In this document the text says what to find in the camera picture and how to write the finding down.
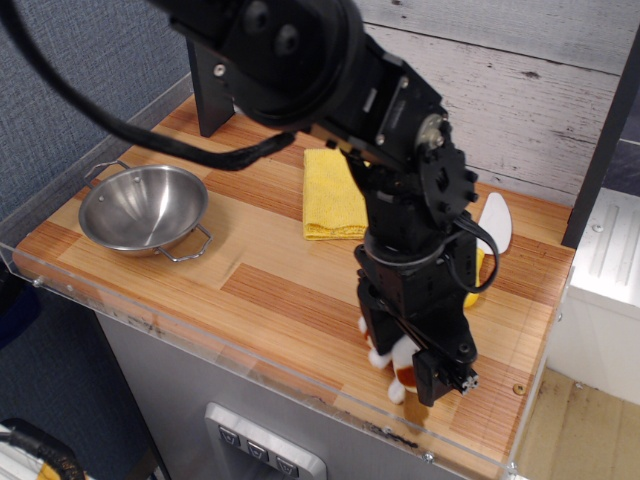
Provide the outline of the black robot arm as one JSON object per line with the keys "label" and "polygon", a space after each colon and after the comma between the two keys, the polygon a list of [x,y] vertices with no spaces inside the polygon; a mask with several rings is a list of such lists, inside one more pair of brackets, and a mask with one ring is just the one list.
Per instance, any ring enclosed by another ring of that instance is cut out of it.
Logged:
{"label": "black robot arm", "polygon": [[172,26],[211,51],[252,120],[339,149],[363,194],[358,298],[379,355],[401,340],[420,402],[477,385],[463,313],[476,284],[477,177],[440,95],[364,30],[351,1],[164,1]]}

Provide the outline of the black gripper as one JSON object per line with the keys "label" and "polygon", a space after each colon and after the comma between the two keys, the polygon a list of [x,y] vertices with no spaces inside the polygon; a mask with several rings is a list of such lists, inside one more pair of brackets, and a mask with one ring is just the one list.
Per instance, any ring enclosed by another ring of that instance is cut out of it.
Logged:
{"label": "black gripper", "polygon": [[[476,238],[457,230],[408,253],[367,232],[355,257],[364,333],[378,356],[412,356],[420,403],[434,406],[453,390],[466,395],[476,389],[477,349],[464,315],[476,282]],[[413,328],[416,353],[403,323]]]}

